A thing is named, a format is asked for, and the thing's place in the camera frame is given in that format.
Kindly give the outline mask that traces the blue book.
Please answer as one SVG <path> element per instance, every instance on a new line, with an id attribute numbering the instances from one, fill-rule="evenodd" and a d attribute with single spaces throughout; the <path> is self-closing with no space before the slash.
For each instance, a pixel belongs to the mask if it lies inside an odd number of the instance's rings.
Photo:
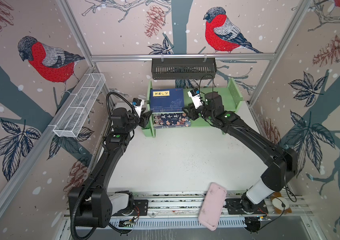
<path id="1" fill-rule="evenodd" d="M 150 107 L 153 108 L 176 108 L 184 107 L 182 88 L 150 90 Z"/>
<path id="2" fill-rule="evenodd" d="M 182 107 L 176 108 L 153 108 L 153 113 L 182 113 Z"/>

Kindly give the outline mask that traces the colourful illustrated thick book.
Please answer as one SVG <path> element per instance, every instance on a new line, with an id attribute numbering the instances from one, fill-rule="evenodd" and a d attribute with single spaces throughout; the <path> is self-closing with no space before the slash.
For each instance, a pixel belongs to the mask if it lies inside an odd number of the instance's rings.
<path id="1" fill-rule="evenodd" d="M 153 126 L 155 129 L 190 127 L 191 121 L 186 113 L 154 114 Z"/>

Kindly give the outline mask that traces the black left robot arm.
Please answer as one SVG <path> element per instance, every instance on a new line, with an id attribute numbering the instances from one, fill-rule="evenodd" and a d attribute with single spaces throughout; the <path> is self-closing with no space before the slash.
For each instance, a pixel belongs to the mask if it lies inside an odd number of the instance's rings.
<path id="1" fill-rule="evenodd" d="M 146 111 L 142 99 L 134 98 L 129 103 L 121 94 L 114 95 L 127 103 L 129 108 L 112 109 L 107 104 L 109 118 L 106 135 L 102 140 L 104 152 L 84 183 L 72 188 L 68 194 L 70 230 L 74 240 L 87 240 L 96 229 L 106 227 L 111 227 L 121 235 L 128 235 L 129 231 L 118 229 L 110 220 L 116 213 L 139 212 L 132 192 L 119 191 L 109 196 L 107 190 L 118 161 L 134 138 L 135 128 L 145 128 L 152 111 Z"/>

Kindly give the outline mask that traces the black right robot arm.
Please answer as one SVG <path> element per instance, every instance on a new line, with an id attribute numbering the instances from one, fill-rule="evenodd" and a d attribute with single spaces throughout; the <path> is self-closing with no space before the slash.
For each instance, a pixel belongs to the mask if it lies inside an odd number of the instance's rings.
<path id="1" fill-rule="evenodd" d="M 187 117 L 191 120 L 202 118 L 212 127 L 241 141 L 267 166 L 257 183 L 241 197 L 240 207 L 246 213 L 253 213 L 264 199 L 281 191 L 298 174 L 297 152 L 270 142 L 239 115 L 226 111 L 217 92 L 207 93 L 203 98 L 198 89 L 187 94 L 192 99 L 192 103 L 182 109 Z"/>

